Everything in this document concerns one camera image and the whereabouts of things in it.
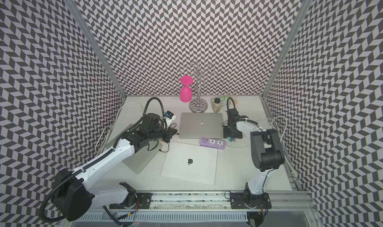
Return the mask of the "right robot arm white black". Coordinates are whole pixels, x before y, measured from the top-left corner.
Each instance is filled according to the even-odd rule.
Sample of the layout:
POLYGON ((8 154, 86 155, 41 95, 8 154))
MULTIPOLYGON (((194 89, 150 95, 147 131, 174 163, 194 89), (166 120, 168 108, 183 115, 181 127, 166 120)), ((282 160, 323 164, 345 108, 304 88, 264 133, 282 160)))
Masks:
POLYGON ((261 209, 262 212, 265 212, 271 209, 271 201, 265 191, 266 184, 270 180, 272 171, 279 169, 285 163, 278 131, 276 129, 263 130, 258 122, 249 119, 246 115, 240 115, 232 97, 227 99, 226 108, 227 122, 222 123, 224 138, 242 139, 243 133, 237 128, 237 124, 241 122, 251 123, 258 128, 249 133, 250 156, 258 174, 251 177, 245 184, 243 193, 230 195, 232 207, 235 209, 261 209))

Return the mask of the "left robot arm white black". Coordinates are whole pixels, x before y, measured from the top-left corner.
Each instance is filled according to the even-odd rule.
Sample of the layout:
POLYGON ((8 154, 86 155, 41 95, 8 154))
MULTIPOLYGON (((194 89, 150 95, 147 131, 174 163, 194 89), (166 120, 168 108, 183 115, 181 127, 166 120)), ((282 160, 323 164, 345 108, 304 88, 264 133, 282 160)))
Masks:
POLYGON ((75 221, 88 210, 102 207, 118 224, 108 206, 138 208, 137 191, 126 182, 104 188, 95 188, 94 184, 119 163, 139 174, 161 149, 160 141, 170 143, 177 133, 171 126, 175 118, 170 111, 163 110, 157 115, 145 108, 141 118, 109 142, 100 155, 71 171, 59 171, 51 192, 40 206, 39 218, 45 223, 75 221))

